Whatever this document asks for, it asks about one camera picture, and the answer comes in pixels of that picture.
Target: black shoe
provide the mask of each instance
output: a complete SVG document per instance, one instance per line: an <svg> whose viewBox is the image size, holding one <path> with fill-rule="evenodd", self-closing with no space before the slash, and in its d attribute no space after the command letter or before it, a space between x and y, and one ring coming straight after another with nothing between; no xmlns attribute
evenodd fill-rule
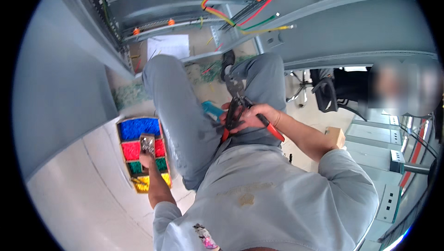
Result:
<svg viewBox="0 0 444 251"><path fill-rule="evenodd" d="M223 82L225 82L225 68L228 65L234 65L234 62L236 61L236 56L234 55L233 50L229 50L222 56L222 71L221 71L221 79Z"/></svg>

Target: red handle pliers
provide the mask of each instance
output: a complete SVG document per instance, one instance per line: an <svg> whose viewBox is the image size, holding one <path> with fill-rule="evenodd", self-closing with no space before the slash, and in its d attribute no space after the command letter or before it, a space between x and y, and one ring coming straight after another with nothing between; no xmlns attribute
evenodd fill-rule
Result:
<svg viewBox="0 0 444 251"><path fill-rule="evenodd" d="M225 122L225 129L224 133L222 135L222 142L225 142L227 140L228 136L230 135L230 131L240 124L243 123L243 121L240 121L241 115L245 111L245 108L251 108L253 106L253 102L244 94L244 86L242 81L235 80L232 76L225 76L226 85L228 88L228 91L230 92L231 96L233 96L233 99L231 100L230 107L228 109L228 113L226 116L226 122ZM242 106L240 113L236 116L235 113L237 111L237 108L239 106ZM276 138L278 138L280 141L284 142L285 138L281 135L278 130L268 121L268 119L263 116L262 114L257 114L256 117L264 124L264 126L267 128L267 130L274 135Z"/></svg>

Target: gray pants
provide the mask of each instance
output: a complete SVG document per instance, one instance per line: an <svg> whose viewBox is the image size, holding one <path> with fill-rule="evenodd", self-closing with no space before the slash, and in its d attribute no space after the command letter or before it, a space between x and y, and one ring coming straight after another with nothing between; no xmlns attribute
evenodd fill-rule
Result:
<svg viewBox="0 0 444 251"><path fill-rule="evenodd" d="M262 54L235 65L232 74L247 80L245 95L255 103L267 103L285 111L284 65L276 54ZM224 127L203 112L183 63L167 55L147 62L142 74L153 97L171 158L188 190L197 190L220 153L242 144L279 146L280 140L265 128L247 128L221 145Z"/></svg>

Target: floor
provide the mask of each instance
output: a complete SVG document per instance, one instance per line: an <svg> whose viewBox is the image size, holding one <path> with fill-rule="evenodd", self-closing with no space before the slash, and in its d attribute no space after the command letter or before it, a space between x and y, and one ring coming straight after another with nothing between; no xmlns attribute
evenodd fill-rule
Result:
<svg viewBox="0 0 444 251"><path fill-rule="evenodd" d="M198 29L194 32L206 33ZM208 34L191 36L191 52L210 48L205 45L208 38ZM132 48L133 54L142 54L144 50L144 44ZM254 55L252 42L235 49L235 53L240 59ZM218 78L220 59L220 56L212 57L186 66L199 100L212 100L219 106L230 101L225 85ZM210 66L211 70L202 75ZM28 181L29 193L48 229L65 250L152 250L153 210L148 196L136 194L128 180L115 123L132 116L154 116L155 107L140 79L128 81L112 70L107 70L107 75L120 116L50 160ZM296 92L297 86L295 78L286 76L288 97ZM347 129L353 117L351 112L322 113L310 90L307 97L308 102L302 109L298 108L298 99L287 104L287 113L322 132L328 126ZM287 157L293 155L293 165L306 171L318 170L317 164L288 138L282 149ZM185 189L174 170L172 176L173 197L185 213L193 204L195 194Z"/></svg>

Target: person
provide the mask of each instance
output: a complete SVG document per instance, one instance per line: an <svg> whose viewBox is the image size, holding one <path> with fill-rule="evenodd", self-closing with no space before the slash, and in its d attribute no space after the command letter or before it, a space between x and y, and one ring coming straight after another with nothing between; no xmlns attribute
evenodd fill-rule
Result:
<svg viewBox="0 0 444 251"><path fill-rule="evenodd" d="M326 135L285 113L284 66L278 55L261 54L234 65L230 51L222 66L222 75L247 80L245 95L257 103L222 144L226 113L219 124L203 112L181 61L158 55L143 70L170 157L185 187L196 191L182 215L155 159L141 154L150 175L154 249L353 250L378 207L369 176ZM319 162L319 173L291 165L257 113Z"/></svg>

